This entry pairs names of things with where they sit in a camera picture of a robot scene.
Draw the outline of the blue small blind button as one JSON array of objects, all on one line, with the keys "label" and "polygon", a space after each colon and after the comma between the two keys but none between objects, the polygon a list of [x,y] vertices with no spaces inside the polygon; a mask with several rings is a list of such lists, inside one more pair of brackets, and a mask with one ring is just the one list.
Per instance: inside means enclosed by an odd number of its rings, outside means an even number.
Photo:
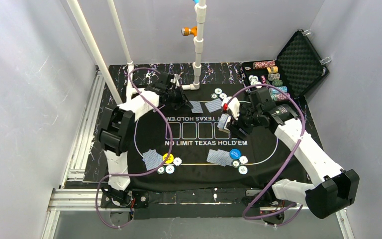
[{"label": "blue small blind button", "polygon": [[241,152],[238,149],[232,149],[230,150],[229,155],[233,160],[238,160],[241,157]]}]

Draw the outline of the blue playing card deck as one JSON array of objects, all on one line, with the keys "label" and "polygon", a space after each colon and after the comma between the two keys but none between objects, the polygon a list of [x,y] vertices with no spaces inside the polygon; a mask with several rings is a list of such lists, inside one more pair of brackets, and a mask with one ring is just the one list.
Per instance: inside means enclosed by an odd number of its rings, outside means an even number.
[{"label": "blue playing card deck", "polygon": [[230,134],[229,126],[230,126],[232,119],[233,119],[233,117],[231,115],[222,114],[219,118],[217,128],[222,132]]}]

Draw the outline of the white blue poker chip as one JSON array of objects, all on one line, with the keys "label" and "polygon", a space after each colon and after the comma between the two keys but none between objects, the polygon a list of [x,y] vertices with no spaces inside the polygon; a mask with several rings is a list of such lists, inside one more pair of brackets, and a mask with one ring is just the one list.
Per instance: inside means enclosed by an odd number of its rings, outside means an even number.
[{"label": "white blue poker chip", "polygon": [[176,157],[173,161],[175,166],[180,166],[182,164],[182,160],[179,157]]},{"label": "white blue poker chip", "polygon": [[219,95],[219,98],[220,99],[225,99],[227,97],[227,95],[225,94],[225,93],[221,93],[220,95]]},{"label": "white blue poker chip", "polygon": [[248,160],[248,158],[246,156],[241,156],[239,158],[239,161],[240,161],[241,165],[247,164],[249,162],[249,160]]}]

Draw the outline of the blue-backed playing card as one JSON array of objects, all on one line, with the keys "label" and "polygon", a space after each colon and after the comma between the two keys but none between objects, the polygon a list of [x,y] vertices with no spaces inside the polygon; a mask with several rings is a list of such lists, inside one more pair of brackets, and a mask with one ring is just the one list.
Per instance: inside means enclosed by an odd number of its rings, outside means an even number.
[{"label": "blue-backed playing card", "polygon": [[158,168],[163,162],[163,156],[156,152],[149,152],[145,159],[145,165],[148,171]]},{"label": "blue-backed playing card", "polygon": [[212,113],[222,109],[222,100],[215,99],[215,100],[206,102],[204,105],[206,106],[208,112]]},{"label": "blue-backed playing card", "polygon": [[202,109],[202,106],[201,106],[201,102],[198,102],[198,101],[190,101],[191,105],[192,105],[192,109],[191,109],[191,112],[193,114],[202,114],[203,113],[203,109]]},{"label": "blue-backed playing card", "polygon": [[232,166],[233,159],[230,157],[229,151],[218,150],[219,164],[222,166]]},{"label": "blue-backed playing card", "polygon": [[154,169],[162,163],[161,155],[159,155],[155,149],[150,149],[147,152],[144,152],[143,161],[147,170]]},{"label": "blue-backed playing card", "polygon": [[208,151],[207,159],[206,161],[211,164],[216,164],[220,166],[226,166],[223,155],[219,153],[217,150],[210,149]]}]

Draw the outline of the white light-blue ten chip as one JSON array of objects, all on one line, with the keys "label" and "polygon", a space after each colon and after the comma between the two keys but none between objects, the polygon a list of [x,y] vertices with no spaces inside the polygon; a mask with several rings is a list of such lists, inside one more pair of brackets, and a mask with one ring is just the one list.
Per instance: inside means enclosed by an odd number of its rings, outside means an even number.
[{"label": "white light-blue ten chip", "polygon": [[248,168],[245,165],[241,165],[238,167],[238,172],[242,175],[246,175],[248,173]]}]

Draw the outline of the yellow big blind button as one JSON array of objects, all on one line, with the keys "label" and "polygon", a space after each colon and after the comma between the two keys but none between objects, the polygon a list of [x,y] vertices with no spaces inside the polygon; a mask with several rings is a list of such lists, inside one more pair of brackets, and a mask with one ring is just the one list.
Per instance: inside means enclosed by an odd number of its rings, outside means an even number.
[{"label": "yellow big blind button", "polygon": [[165,153],[163,155],[163,161],[165,162],[165,164],[172,164],[174,159],[175,158],[172,154]]}]

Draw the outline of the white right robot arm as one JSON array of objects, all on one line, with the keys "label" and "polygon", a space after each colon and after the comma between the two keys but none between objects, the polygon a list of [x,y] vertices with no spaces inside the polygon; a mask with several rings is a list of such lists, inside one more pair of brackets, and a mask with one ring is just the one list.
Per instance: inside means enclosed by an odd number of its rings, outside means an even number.
[{"label": "white right robot arm", "polygon": [[[245,139],[254,127],[263,126],[290,149],[289,156],[262,192],[272,190],[276,199],[307,206],[320,219],[352,205],[359,175],[333,161],[314,141],[305,129],[304,114],[294,100],[277,105],[266,84],[248,89],[248,104],[240,103],[237,95],[222,101],[222,119],[218,127],[236,138]],[[292,158],[303,166],[310,177],[309,183],[280,178]]]}]

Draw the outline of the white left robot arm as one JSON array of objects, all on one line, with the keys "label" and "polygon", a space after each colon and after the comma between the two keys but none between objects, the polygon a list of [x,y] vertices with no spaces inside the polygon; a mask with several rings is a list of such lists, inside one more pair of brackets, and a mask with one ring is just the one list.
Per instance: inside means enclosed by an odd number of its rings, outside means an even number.
[{"label": "white left robot arm", "polygon": [[107,158],[111,189],[125,191],[133,176],[128,173],[127,155],[133,142],[136,122],[148,112],[160,113],[159,105],[171,106],[175,110],[192,104],[184,94],[177,74],[160,72],[158,79],[143,90],[136,89],[138,96],[117,105],[105,108],[98,140]]}]

